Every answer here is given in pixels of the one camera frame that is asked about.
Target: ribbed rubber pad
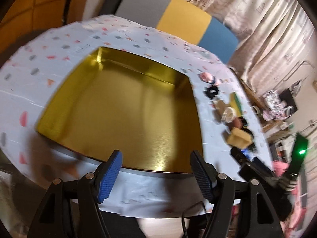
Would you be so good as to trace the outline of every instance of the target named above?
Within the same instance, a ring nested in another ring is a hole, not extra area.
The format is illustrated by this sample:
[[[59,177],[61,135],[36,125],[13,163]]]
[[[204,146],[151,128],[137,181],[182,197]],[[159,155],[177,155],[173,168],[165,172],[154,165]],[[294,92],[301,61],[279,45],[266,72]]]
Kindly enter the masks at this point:
[[[109,166],[108,170],[106,171],[100,182],[100,190],[97,196],[98,203],[102,203],[104,199],[109,197],[117,176],[120,172],[122,161],[122,153],[119,152],[116,155],[115,159],[111,162],[111,165]]]
[[[203,197],[211,202],[214,198],[212,194],[212,183],[194,153],[190,155],[190,164]]]

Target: blue panel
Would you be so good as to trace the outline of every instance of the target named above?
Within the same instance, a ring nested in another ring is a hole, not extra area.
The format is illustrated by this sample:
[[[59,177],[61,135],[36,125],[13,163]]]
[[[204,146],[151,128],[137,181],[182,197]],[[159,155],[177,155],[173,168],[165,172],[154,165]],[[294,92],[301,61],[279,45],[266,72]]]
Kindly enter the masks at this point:
[[[218,56],[223,63],[228,63],[238,43],[236,36],[216,18],[212,17],[198,45]]]

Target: screw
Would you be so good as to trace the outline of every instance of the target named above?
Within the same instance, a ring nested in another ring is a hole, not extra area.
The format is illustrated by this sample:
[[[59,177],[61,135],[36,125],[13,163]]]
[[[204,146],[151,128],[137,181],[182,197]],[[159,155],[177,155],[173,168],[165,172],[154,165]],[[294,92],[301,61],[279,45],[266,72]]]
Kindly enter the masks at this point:
[[[227,179],[227,175],[226,174],[223,174],[223,173],[220,173],[218,174],[218,177],[222,180],[226,180]]]
[[[95,177],[94,173],[88,173],[86,174],[86,179],[93,179]]]
[[[61,179],[57,178],[53,181],[53,184],[60,184],[61,183]]]
[[[251,184],[257,186],[257,185],[259,185],[259,181],[257,179],[252,179]]]

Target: gold tray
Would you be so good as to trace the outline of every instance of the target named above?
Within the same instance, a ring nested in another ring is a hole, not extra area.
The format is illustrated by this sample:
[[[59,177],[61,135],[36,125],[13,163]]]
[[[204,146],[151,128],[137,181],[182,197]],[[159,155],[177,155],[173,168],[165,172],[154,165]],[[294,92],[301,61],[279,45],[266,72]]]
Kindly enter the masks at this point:
[[[37,131],[87,157],[123,166],[191,173],[189,155],[202,152],[197,108],[188,77],[161,63],[100,47],[65,79]]]

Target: terrazzo pattern tablecloth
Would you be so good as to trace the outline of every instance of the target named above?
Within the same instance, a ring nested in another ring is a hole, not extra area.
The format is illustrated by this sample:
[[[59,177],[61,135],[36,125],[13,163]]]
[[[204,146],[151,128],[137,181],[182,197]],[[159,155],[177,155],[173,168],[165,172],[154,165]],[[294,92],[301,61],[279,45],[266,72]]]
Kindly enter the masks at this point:
[[[96,169],[95,164],[52,149],[34,126],[65,77],[100,46],[141,55],[186,74],[199,113],[205,161],[232,179],[242,180],[224,141],[227,127],[217,121],[212,102],[203,92],[208,84],[199,78],[201,72],[216,76],[221,82],[220,99],[228,103],[231,92],[239,96],[243,116],[255,136],[257,156],[271,167],[259,122],[236,77],[215,55],[154,28],[103,15],[48,30],[20,47],[0,69],[0,148],[23,175],[47,188],[56,177],[78,179]],[[200,200],[193,177],[166,179],[121,171],[100,208],[134,217],[175,217]]]

